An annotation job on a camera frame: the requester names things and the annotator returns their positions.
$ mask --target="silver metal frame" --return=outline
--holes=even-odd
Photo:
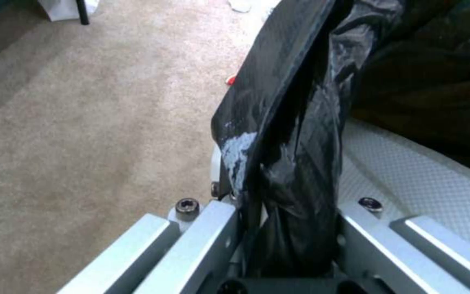
[[[238,222],[233,205],[210,202],[135,293],[194,293],[207,276],[224,274],[239,244]]]
[[[366,278],[364,288],[379,280],[396,293],[470,293],[431,259],[357,203],[340,206],[338,265],[351,278]]]
[[[58,293],[132,292],[177,238],[177,223],[146,214]]]
[[[391,227],[470,288],[470,244],[428,216],[399,220]]]

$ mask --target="beige carpet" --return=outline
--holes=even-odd
[[[54,292],[143,214],[209,199],[209,122],[254,37],[220,0],[0,11],[0,293]]]

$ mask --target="black pole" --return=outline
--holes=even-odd
[[[79,11],[79,18],[81,19],[82,25],[89,25],[90,21],[88,20],[88,13],[86,12],[86,4],[84,0],[76,0],[77,10]]]

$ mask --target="white residue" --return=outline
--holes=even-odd
[[[257,132],[243,133],[241,136],[228,139],[222,147],[222,159],[224,166],[228,170],[231,187],[236,196],[242,190],[242,180],[246,172],[246,161],[248,155],[246,151],[255,140]]]

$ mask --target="white paper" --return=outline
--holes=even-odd
[[[88,15],[92,15],[97,10],[99,0],[84,0],[84,2],[86,12]],[[39,0],[39,3],[43,6],[52,22],[79,18],[76,0]]]

